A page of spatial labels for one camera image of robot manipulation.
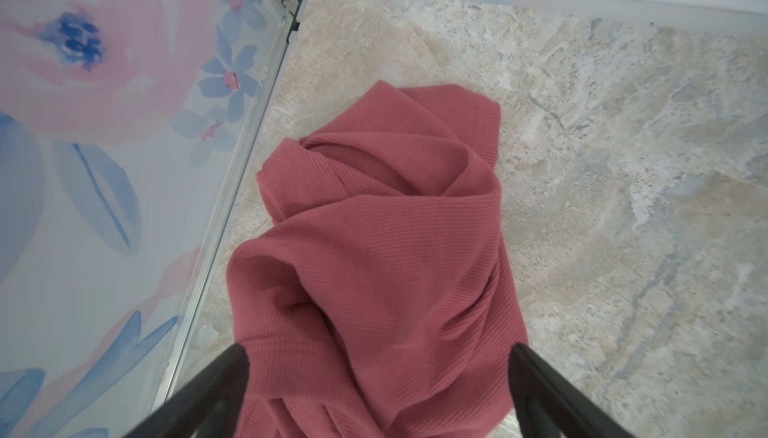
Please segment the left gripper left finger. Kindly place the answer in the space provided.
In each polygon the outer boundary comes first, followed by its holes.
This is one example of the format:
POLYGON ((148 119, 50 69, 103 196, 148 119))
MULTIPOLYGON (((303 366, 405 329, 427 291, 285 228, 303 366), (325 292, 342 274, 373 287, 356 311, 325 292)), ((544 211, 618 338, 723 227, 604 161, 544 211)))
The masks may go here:
POLYGON ((233 344, 126 436, 232 437, 248 377, 246 350, 233 344))

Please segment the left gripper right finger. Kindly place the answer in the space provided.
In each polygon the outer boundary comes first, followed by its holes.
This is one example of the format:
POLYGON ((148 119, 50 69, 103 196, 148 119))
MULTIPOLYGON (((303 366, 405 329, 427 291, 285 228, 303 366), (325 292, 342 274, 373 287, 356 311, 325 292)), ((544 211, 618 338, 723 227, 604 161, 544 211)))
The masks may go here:
POLYGON ((632 434, 524 343, 508 359, 508 383, 526 438, 631 438, 632 434))

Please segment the pink ribbed cloth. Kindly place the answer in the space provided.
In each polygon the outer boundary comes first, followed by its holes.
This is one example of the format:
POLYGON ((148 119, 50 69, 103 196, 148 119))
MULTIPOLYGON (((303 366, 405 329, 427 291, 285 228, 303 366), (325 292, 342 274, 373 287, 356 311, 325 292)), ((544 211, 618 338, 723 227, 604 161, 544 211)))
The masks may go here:
POLYGON ((232 254, 240 437, 484 437, 527 338, 501 230, 500 106, 376 83, 282 141, 272 227, 232 254))

